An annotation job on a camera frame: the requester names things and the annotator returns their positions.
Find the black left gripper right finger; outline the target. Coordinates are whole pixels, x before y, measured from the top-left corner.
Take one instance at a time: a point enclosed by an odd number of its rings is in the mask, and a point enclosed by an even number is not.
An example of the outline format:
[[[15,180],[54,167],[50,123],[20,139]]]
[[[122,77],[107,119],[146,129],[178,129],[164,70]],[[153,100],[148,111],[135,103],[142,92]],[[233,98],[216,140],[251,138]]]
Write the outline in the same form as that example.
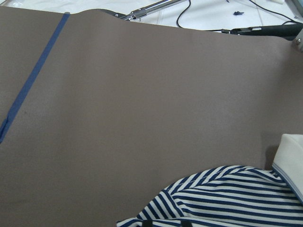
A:
[[[192,227],[192,223],[188,220],[181,220],[180,221],[180,226],[181,227]]]

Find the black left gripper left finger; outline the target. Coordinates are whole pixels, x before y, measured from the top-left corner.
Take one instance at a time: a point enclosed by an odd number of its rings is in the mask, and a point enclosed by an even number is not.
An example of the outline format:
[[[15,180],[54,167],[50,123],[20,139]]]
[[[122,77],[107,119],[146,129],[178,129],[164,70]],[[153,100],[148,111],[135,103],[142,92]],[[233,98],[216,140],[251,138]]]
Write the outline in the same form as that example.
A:
[[[144,220],[142,222],[142,227],[153,227],[153,221],[152,220]]]

